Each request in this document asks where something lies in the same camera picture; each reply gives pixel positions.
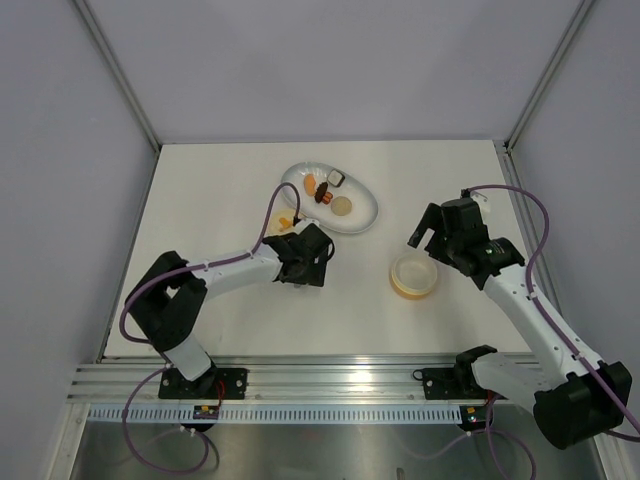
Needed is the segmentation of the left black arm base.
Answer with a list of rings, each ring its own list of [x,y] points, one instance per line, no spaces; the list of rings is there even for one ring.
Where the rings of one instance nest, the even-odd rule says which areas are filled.
[[[245,368],[217,368],[189,381],[177,368],[161,376],[158,397],[168,400],[243,400],[249,371]]]

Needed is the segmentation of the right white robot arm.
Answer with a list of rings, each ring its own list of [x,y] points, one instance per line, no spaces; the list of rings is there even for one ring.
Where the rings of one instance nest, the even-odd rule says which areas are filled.
[[[565,449],[621,425],[628,412],[632,376],[606,363],[583,343],[533,283],[524,257],[506,238],[490,237],[471,197],[427,206],[408,244],[432,234],[425,250],[435,261],[471,279],[509,318],[537,359],[534,372],[482,345],[460,353],[456,389],[501,395],[530,412],[544,437]]]

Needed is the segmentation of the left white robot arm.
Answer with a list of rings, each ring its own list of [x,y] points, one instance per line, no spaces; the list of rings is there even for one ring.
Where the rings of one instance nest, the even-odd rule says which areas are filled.
[[[181,375],[181,386],[195,398],[216,385],[214,362],[193,333],[205,301],[254,284],[280,282],[322,287],[334,242],[307,243],[296,235],[263,240],[253,251],[213,261],[189,263],[169,251],[157,259],[125,301],[121,333],[132,318],[141,341]]]

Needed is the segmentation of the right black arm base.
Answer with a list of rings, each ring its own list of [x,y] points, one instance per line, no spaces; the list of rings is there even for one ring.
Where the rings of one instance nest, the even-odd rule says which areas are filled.
[[[488,402],[496,396],[493,391],[459,381],[453,367],[416,369],[412,378],[422,386],[426,400],[481,400]]]

